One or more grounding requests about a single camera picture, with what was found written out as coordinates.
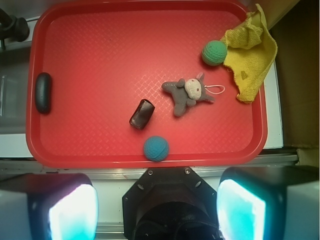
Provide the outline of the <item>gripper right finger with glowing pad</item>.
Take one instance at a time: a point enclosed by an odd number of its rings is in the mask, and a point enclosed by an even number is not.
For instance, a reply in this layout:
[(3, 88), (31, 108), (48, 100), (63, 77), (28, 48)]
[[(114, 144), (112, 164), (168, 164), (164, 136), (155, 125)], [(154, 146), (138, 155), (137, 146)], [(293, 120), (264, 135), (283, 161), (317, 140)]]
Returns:
[(220, 178), (216, 210), (226, 240), (318, 240), (320, 170), (229, 167)]

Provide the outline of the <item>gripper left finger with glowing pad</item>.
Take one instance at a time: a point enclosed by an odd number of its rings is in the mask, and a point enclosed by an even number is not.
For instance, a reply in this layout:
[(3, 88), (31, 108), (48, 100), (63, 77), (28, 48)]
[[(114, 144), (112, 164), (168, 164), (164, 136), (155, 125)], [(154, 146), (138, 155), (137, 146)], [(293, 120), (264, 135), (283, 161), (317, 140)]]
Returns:
[(93, 240), (98, 194), (83, 173), (26, 173), (0, 180), (2, 240)]

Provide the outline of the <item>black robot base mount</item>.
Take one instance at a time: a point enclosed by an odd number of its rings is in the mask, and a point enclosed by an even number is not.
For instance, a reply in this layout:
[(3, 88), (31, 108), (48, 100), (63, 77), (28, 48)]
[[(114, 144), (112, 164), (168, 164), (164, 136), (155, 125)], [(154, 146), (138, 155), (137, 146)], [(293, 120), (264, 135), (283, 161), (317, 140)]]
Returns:
[(122, 197), (128, 240), (220, 240), (217, 191), (190, 167), (149, 168)]

